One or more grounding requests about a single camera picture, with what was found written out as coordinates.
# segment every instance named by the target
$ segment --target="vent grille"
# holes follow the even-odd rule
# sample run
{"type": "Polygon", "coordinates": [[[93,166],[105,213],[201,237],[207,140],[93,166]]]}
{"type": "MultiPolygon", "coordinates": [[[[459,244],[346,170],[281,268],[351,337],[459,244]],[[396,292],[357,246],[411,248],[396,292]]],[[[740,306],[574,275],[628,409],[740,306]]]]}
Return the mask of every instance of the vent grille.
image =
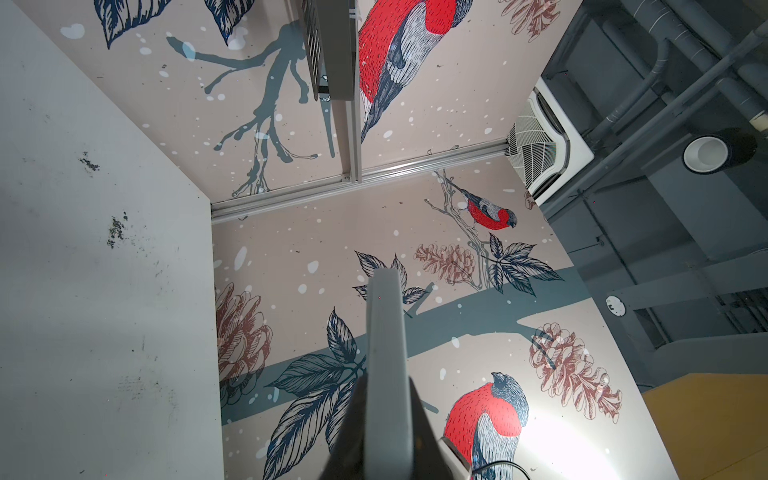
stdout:
{"type": "Polygon", "coordinates": [[[323,74],[323,48],[320,42],[315,0],[301,0],[301,19],[304,27],[306,60],[310,66],[312,91],[315,94],[315,100],[317,100],[320,77],[323,74]]]}
{"type": "Polygon", "coordinates": [[[557,146],[539,123],[530,100],[507,136],[506,155],[520,178],[530,187],[554,165],[557,146]]]}

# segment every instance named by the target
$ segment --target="red bird illustration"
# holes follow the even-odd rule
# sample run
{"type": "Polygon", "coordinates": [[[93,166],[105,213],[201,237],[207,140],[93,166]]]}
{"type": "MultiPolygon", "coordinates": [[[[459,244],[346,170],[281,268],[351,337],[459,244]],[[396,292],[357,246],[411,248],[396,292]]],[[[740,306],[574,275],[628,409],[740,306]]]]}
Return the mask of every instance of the red bird illustration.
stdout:
{"type": "MultiPolygon", "coordinates": [[[[498,460],[515,459],[522,428],[528,423],[528,400],[511,376],[494,372],[486,383],[454,404],[445,424],[448,437],[476,470],[498,460]]],[[[511,480],[511,465],[496,465],[475,474],[475,480],[511,480]]]]}
{"type": "Polygon", "coordinates": [[[515,216],[515,212],[508,208],[501,208],[491,203],[490,200],[480,198],[475,194],[470,194],[467,190],[464,190],[459,185],[454,184],[448,178],[446,182],[451,184],[456,190],[462,192],[467,198],[467,210],[475,222],[480,223],[483,227],[489,230],[501,230],[502,228],[512,227],[518,224],[518,218],[515,216]]]}
{"type": "Polygon", "coordinates": [[[378,0],[359,33],[362,140],[472,0],[378,0]]]}

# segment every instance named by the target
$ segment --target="air conditioner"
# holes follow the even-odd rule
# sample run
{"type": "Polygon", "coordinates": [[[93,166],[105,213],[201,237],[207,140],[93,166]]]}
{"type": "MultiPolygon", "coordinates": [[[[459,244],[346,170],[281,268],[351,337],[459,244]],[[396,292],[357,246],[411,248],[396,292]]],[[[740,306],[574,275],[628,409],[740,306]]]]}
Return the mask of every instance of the air conditioner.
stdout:
{"type": "Polygon", "coordinates": [[[505,155],[537,204],[594,158],[542,78],[507,136],[505,155]]]}

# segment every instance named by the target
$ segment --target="black cable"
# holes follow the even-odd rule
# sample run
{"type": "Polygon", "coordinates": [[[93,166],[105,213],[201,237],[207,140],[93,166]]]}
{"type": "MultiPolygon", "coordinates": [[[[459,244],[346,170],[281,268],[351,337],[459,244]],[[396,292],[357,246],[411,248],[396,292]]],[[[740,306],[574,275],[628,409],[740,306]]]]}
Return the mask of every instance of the black cable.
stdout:
{"type": "Polygon", "coordinates": [[[496,460],[495,462],[488,463],[486,465],[483,465],[482,467],[478,467],[478,468],[475,468],[474,470],[472,470],[472,474],[476,475],[476,474],[482,472],[483,470],[486,470],[486,469],[491,468],[491,467],[495,467],[496,465],[511,465],[511,466],[515,467],[517,470],[523,472],[523,475],[525,475],[525,477],[528,480],[531,480],[531,477],[528,476],[528,473],[520,465],[518,465],[518,464],[516,464],[514,462],[510,462],[509,460],[496,460]]]}

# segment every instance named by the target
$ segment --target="white round ceiling speaker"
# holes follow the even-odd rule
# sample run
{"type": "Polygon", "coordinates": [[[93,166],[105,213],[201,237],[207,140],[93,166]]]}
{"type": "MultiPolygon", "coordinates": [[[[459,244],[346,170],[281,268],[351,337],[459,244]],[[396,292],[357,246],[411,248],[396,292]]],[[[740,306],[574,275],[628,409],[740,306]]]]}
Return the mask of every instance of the white round ceiling speaker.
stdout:
{"type": "Polygon", "coordinates": [[[683,152],[683,162],[697,174],[709,174],[722,167],[730,152],[724,141],[717,137],[701,137],[690,142],[683,152]]]}
{"type": "Polygon", "coordinates": [[[622,302],[621,299],[617,296],[609,296],[607,299],[605,299],[605,304],[608,305],[608,309],[615,316],[624,316],[624,314],[627,312],[627,307],[624,306],[624,302],[622,302]]]}

